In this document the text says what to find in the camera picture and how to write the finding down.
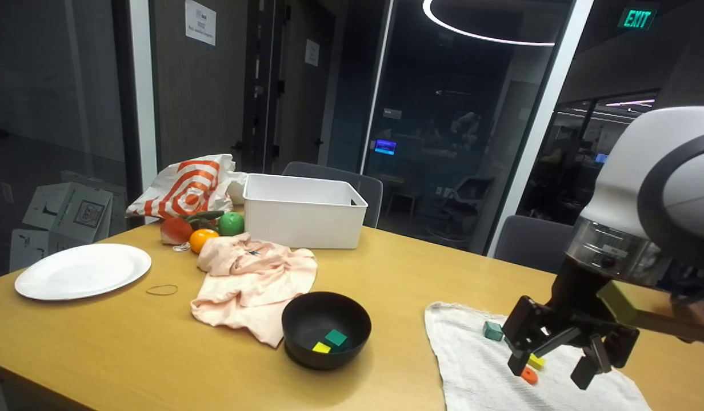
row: wooden table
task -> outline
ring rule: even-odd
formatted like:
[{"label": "wooden table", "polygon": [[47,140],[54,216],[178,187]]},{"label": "wooden table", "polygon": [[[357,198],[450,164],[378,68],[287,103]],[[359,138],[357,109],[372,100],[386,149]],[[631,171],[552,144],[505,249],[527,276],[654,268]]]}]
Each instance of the wooden table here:
[{"label": "wooden table", "polygon": [[[442,409],[422,311],[456,301],[510,312],[548,299],[551,273],[366,229],[357,252],[317,252],[316,291],[359,299],[372,317],[360,357],[304,370],[246,332],[189,317],[202,273],[194,255],[142,226],[110,243],[145,249],[151,272],[111,295],[41,303],[0,276],[0,380],[31,382],[88,409]],[[157,297],[154,285],[176,285]],[[641,332],[623,370],[654,409],[704,409],[704,345]]]}]

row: white plastic bin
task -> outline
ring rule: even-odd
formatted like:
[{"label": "white plastic bin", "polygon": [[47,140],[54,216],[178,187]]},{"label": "white plastic bin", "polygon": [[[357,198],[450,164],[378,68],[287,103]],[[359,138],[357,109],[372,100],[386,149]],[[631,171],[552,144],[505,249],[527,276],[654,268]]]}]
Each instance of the white plastic bin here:
[{"label": "white plastic bin", "polygon": [[248,174],[244,231],[304,249],[354,249],[368,204],[344,181]]}]

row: glass door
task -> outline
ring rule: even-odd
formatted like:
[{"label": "glass door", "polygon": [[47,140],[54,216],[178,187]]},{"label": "glass door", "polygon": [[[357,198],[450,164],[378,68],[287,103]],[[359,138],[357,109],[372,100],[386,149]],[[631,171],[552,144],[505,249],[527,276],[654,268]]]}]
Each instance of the glass door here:
[{"label": "glass door", "polygon": [[364,155],[386,184],[381,229],[487,249],[586,11],[589,0],[390,2]]}]

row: door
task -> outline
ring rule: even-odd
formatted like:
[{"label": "door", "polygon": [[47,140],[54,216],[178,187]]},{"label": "door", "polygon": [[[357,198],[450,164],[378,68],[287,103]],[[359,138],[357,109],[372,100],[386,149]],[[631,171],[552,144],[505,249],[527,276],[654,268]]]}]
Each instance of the door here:
[{"label": "door", "polygon": [[317,0],[290,0],[280,28],[278,123],[273,171],[317,163],[334,46],[334,14]]}]

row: white towel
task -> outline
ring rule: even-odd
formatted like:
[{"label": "white towel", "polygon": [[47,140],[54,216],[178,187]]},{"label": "white towel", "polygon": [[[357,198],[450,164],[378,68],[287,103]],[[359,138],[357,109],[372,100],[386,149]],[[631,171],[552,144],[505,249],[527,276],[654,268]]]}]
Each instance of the white towel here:
[{"label": "white towel", "polygon": [[506,342],[485,337],[487,315],[456,303],[424,309],[424,332],[438,360],[448,411],[492,409],[562,409],[562,411],[637,411],[649,409],[637,385],[620,370],[596,375],[586,390],[572,382],[582,357],[575,347],[557,347],[544,357],[545,366],[529,385],[506,368]]}]

